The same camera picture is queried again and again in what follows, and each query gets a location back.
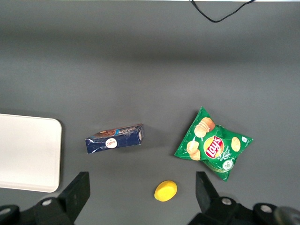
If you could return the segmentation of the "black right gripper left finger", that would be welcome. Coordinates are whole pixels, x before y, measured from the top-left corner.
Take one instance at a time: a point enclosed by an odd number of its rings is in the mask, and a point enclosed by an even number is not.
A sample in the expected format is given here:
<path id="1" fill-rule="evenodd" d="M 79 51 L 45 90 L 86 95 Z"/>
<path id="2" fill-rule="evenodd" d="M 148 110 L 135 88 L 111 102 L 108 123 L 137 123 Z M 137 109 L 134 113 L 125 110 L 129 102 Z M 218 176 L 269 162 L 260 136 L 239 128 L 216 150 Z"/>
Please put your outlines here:
<path id="1" fill-rule="evenodd" d="M 90 197 L 90 176 L 80 172 L 57 196 L 41 200 L 34 207 L 37 225 L 73 225 Z"/>

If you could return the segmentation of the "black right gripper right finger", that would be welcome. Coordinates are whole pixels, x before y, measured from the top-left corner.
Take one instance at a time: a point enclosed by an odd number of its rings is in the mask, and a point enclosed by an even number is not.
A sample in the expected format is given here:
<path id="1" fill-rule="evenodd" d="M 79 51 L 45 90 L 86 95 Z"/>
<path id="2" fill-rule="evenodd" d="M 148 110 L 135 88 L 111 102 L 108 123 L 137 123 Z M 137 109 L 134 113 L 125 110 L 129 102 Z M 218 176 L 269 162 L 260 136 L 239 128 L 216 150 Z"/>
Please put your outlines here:
<path id="1" fill-rule="evenodd" d="M 220 196 L 205 172 L 196 173 L 195 195 L 201 212 L 190 225 L 253 225 L 252 211 L 230 197 Z"/>

